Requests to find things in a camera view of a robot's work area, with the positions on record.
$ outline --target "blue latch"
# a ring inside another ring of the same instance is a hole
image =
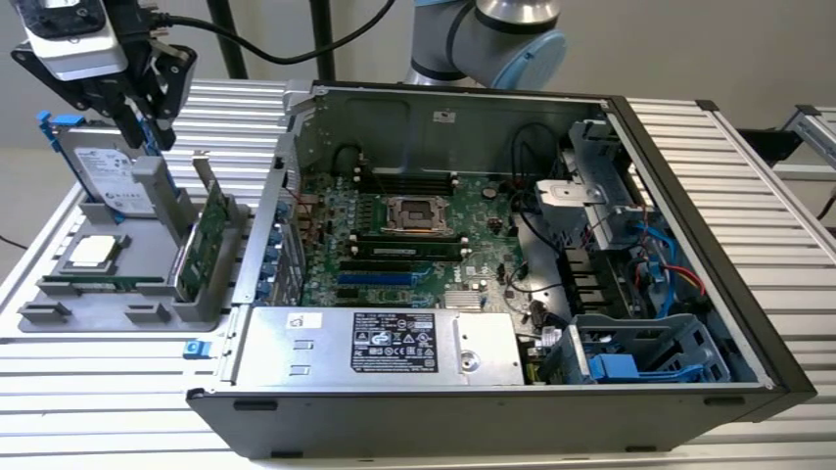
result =
[[[189,360],[211,359],[209,351],[212,349],[212,342],[191,340],[185,343],[183,348],[183,358]]]
[[[599,354],[589,360],[589,372],[596,381],[624,381],[640,378],[631,354]]]

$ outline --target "metal rail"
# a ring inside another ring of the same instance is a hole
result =
[[[257,206],[283,131],[277,125],[283,93],[280,83],[195,82],[176,123],[177,145],[165,154],[168,164],[176,168],[177,185],[195,197],[204,196],[205,191],[188,159],[193,150],[208,150],[225,191]],[[688,470],[836,467],[836,314],[821,309],[836,294],[831,256],[804,230],[808,221],[800,220],[788,207],[780,187],[775,189],[760,177],[751,161],[755,156],[729,140],[733,132],[717,117],[701,112],[692,102],[633,100],[632,106],[648,126],[667,127],[659,129],[661,133],[651,133],[655,139],[673,139],[657,144],[669,162],[679,165],[675,172],[695,204],[705,211],[712,230],[819,396],[764,423],[723,426],[669,453],[305,460],[305,466]],[[703,137],[688,134],[695,128],[703,129]],[[719,178],[701,165],[720,165],[713,172],[727,169],[729,173],[721,172],[727,177]],[[287,462],[251,462],[235,455],[189,410],[183,391],[192,385],[195,374],[216,369],[213,360],[181,359],[183,341],[193,335],[25,335],[17,331],[15,305],[33,293],[33,280],[48,270],[52,255],[61,250],[80,220],[76,193],[71,193],[39,235],[43,243],[33,244],[0,288],[0,301],[4,293],[11,294],[9,302],[0,304],[0,457],[9,457],[0,460],[0,466],[287,468]],[[805,253],[800,258],[799,250]],[[221,326],[211,336],[220,336],[224,330]]]

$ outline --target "blue cable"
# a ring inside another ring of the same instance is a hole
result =
[[[671,252],[669,262],[675,263],[676,262],[676,240],[667,237],[665,234],[663,234],[663,232],[660,232],[656,228],[645,226],[644,223],[639,223],[636,225],[636,228],[639,228],[643,231],[647,231],[648,235],[651,235],[653,238],[661,241],[665,245],[668,245],[668,250]],[[676,276],[668,271],[668,292],[665,293],[665,302],[663,303],[663,307],[660,308],[659,313],[656,314],[656,319],[665,318],[668,316],[671,307],[675,304],[675,292],[676,292],[675,280],[676,280]]]

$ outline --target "cable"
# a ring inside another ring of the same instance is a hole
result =
[[[279,66],[289,66],[289,65],[300,64],[305,61],[309,61],[311,59],[315,59],[317,56],[321,56],[323,54],[329,53],[335,49],[345,46],[355,39],[361,37],[365,34],[365,32],[369,31],[380,23],[380,20],[383,20],[383,17],[387,16],[387,13],[389,13],[389,10],[392,9],[393,5],[395,5],[395,0],[387,0],[385,5],[380,9],[375,17],[368,21],[367,24],[364,24],[360,27],[360,29],[357,29],[353,33],[351,33],[339,41],[328,44],[324,47],[320,47],[319,49],[311,52],[307,52],[293,57],[277,57],[277,56],[268,54],[252,42],[249,42],[247,39],[240,37],[237,34],[223,29],[220,26],[209,22],[197,20],[196,18],[179,17],[176,15],[168,15],[168,14],[159,14],[156,16],[156,20],[157,20],[159,27],[173,26],[177,24],[181,26],[196,27],[197,29],[204,29],[205,31],[212,32],[216,35],[227,38],[229,41],[237,43],[244,49],[247,49],[259,58],[264,59],[271,64],[276,64]]]
[[[833,203],[836,203],[836,196],[831,196],[831,199],[828,199],[827,203],[824,203],[824,208],[821,208],[821,212],[819,213],[819,216],[816,217],[819,220],[821,220],[827,216],[827,213],[831,212]]]
[[[308,218],[313,220],[313,217],[311,216],[311,209],[308,208],[305,203],[301,201],[301,198],[296,196],[295,193],[288,188],[283,188],[283,189],[288,191],[288,194],[292,196],[293,199],[296,199],[296,202],[299,203],[299,205],[304,207],[304,211],[308,212]]]
[[[676,275],[688,283],[691,284],[696,289],[700,288],[700,286],[696,284],[696,282],[693,282],[693,280],[687,276],[687,274],[681,273],[681,272],[676,272]]]
[[[347,149],[355,149],[356,150],[356,154],[359,156],[363,155],[363,148],[355,144],[355,143],[348,143],[348,144],[340,144],[340,146],[337,146],[337,149],[335,150],[333,154],[331,155],[331,175],[336,176],[337,175],[337,158],[340,156],[340,153],[347,150]]]
[[[675,271],[676,273],[681,274],[683,276],[688,277],[691,280],[693,280],[693,282],[696,282],[696,284],[699,284],[699,289],[700,289],[700,295],[705,295],[705,284],[703,284],[703,280],[699,278],[699,276],[693,273],[693,271],[691,271],[689,269],[687,269],[685,267],[681,266],[672,266],[669,264],[663,264],[663,268],[668,269],[671,271]]]
[[[520,136],[523,135],[523,132],[527,129],[531,128],[540,128],[544,129],[547,131],[548,137],[551,139],[551,144],[552,144],[552,148],[555,149],[555,159],[559,160],[560,158],[560,148],[559,148],[559,142],[557,142],[557,135],[555,134],[553,130],[551,129],[551,127],[548,127],[544,123],[541,122],[529,122],[528,124],[523,124],[520,127],[517,127],[517,130],[513,133],[513,137],[511,138],[511,180],[513,182],[513,184],[516,185],[516,181],[517,181],[517,160],[520,161],[520,177],[525,178],[525,170],[523,169],[523,159],[519,158],[519,148],[524,147],[525,150],[528,150],[529,154],[532,156],[536,155],[535,149],[532,148],[531,144],[528,144],[527,142],[523,142],[520,145],[517,145],[517,142],[520,140]]]
[[[599,221],[596,222],[596,224],[589,227],[589,230],[587,231],[587,233],[584,233],[584,237],[580,240],[580,248],[584,248],[587,246],[587,244],[589,243],[589,241],[592,240],[592,234],[596,231],[596,228],[599,228],[599,226],[601,226],[601,224],[608,220],[608,218],[611,218],[615,215],[615,210],[609,211],[608,214],[601,217],[599,219]]]
[[[27,245],[24,245],[23,243],[17,243],[13,240],[9,240],[8,238],[5,238],[3,235],[0,235],[0,241],[8,243],[9,245],[12,245],[13,247],[20,248],[21,250],[28,250],[29,247]]]
[[[524,193],[523,191],[519,191],[509,200],[509,205],[512,206],[512,210],[513,210],[513,201],[515,199],[517,199],[521,196],[525,196],[527,193]],[[544,234],[541,234],[537,229],[535,228],[535,225],[532,224],[532,221],[525,217],[525,204],[523,201],[520,201],[520,218],[523,219],[523,223],[525,223],[525,226],[528,227],[528,229],[532,231],[532,233],[535,234],[535,236],[537,238],[540,238],[540,240],[548,245],[548,247],[555,251],[556,254],[560,254],[560,252],[563,251],[563,249],[560,247],[557,247],[555,245],[555,243],[547,238],[547,236]]]
[[[563,283],[559,282],[559,283],[551,284],[549,286],[545,286],[545,287],[543,287],[540,289],[531,289],[531,290],[529,289],[523,289],[523,288],[517,287],[517,285],[513,283],[513,278],[516,277],[517,272],[520,272],[520,269],[523,269],[523,266],[525,266],[527,264],[528,264],[528,262],[524,261],[523,264],[520,264],[513,269],[513,272],[511,273],[511,276],[508,276],[508,287],[511,289],[513,289],[517,292],[521,292],[523,294],[536,294],[537,292],[547,291],[548,289],[553,289],[555,287],[560,287],[563,285]]]

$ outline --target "red cable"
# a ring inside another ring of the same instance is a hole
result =
[[[676,271],[680,272],[681,274],[684,274],[685,276],[688,276],[691,278],[691,280],[693,282],[696,282],[696,284],[700,286],[700,295],[704,296],[705,295],[705,284],[703,284],[701,279],[699,278],[699,276],[696,274],[693,274],[693,272],[681,267],[681,266],[672,266],[669,264],[664,264],[663,265],[664,269],[669,269],[671,271]]]

